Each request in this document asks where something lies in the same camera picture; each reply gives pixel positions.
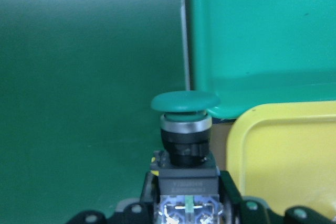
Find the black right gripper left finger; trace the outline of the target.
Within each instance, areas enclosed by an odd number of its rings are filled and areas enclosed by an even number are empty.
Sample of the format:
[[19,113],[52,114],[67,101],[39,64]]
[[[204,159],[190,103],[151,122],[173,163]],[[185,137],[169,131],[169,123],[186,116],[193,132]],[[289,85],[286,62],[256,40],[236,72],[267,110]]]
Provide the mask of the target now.
[[146,223],[155,223],[156,206],[159,203],[159,180],[152,173],[146,173],[141,195],[140,204],[145,208]]

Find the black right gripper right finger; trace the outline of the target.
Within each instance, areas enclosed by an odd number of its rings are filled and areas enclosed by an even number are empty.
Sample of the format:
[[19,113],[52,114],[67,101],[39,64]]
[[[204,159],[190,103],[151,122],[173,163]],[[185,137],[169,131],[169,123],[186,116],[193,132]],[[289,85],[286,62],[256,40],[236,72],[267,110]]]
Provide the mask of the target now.
[[228,171],[220,172],[219,198],[223,205],[221,223],[247,223],[246,202]]

